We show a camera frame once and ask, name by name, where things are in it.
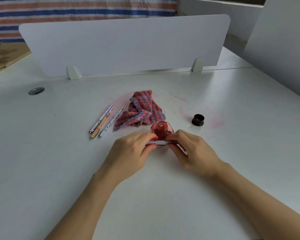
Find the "bottle cap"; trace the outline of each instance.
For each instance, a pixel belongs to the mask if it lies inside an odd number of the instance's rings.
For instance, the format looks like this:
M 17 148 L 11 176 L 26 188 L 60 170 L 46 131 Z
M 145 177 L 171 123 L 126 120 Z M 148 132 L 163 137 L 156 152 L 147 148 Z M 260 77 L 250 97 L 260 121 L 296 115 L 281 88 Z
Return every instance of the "bottle cap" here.
M 195 126 L 203 126 L 204 125 L 204 116 L 201 114 L 196 114 L 192 119 L 192 124 Z

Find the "white wall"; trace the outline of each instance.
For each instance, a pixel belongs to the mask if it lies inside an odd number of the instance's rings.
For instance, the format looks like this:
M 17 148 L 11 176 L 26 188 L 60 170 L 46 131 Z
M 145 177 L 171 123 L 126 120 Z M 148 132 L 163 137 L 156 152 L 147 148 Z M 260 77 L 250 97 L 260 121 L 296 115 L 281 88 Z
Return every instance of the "white wall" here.
M 300 0 L 267 0 L 243 57 L 300 95 Z
M 248 41 L 262 11 L 262 6 L 232 4 L 209 0 L 178 0 L 179 15 L 228 14 L 231 19 L 228 33 Z

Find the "forearm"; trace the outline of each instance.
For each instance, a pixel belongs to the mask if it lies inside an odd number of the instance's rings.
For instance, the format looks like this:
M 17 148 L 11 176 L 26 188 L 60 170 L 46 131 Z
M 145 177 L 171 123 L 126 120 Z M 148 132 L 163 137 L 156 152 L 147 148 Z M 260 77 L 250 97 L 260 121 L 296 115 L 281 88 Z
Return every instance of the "forearm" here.
M 300 240 L 300 215 L 252 182 L 229 164 L 215 179 L 250 219 L 265 240 Z
M 116 184 L 97 172 L 70 210 L 45 240 L 91 240 L 100 215 Z

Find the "pen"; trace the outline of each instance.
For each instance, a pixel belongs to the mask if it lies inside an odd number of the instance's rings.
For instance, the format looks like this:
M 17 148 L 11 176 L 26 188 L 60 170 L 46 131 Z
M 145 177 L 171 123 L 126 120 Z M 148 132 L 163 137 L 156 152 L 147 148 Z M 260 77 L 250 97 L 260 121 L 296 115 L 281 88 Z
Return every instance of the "pen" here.
M 112 105 L 103 113 L 103 115 L 101 116 L 101 118 L 94 124 L 94 126 L 90 129 L 90 133 L 92 133 L 96 127 L 99 125 L 99 123 L 101 122 L 101 120 L 103 119 L 103 117 L 105 117 L 105 115 L 112 109 Z
M 91 133 L 90 139 L 94 139 L 96 137 L 96 135 L 99 133 L 99 131 L 101 130 L 101 127 L 103 125 L 103 123 L 107 120 L 107 118 L 110 115 L 112 108 L 110 109 L 110 111 L 108 112 L 108 114 L 103 117 L 103 119 L 101 120 L 101 122 L 98 124 L 98 126 L 95 128 L 95 130 Z
M 116 118 L 120 115 L 120 113 L 121 113 L 121 111 L 123 110 L 123 108 L 122 109 L 120 109 L 117 113 L 116 113 L 116 115 L 112 118 L 112 120 L 109 122 L 109 124 L 100 132 L 100 134 L 98 135 L 98 137 L 102 137 L 104 134 L 105 134 L 105 132 L 109 129 L 109 127 L 111 126 L 111 124 L 116 120 Z
M 175 140 L 170 140 L 170 141 L 167 141 L 167 140 L 151 140 L 151 141 L 147 142 L 146 145 L 156 144 L 158 146 L 163 146 L 163 145 L 177 144 L 177 143 L 178 142 L 175 141 Z

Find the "right hand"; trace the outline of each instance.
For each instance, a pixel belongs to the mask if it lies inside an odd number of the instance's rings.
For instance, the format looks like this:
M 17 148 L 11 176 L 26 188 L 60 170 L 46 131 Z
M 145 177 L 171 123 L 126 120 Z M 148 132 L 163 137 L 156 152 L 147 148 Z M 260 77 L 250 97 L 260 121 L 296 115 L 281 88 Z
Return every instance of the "right hand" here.
M 224 162 L 200 136 L 180 129 L 176 133 L 167 136 L 166 140 L 178 141 L 180 146 L 187 151 L 186 155 L 178 145 L 168 144 L 184 168 L 207 178 L 220 175 Z

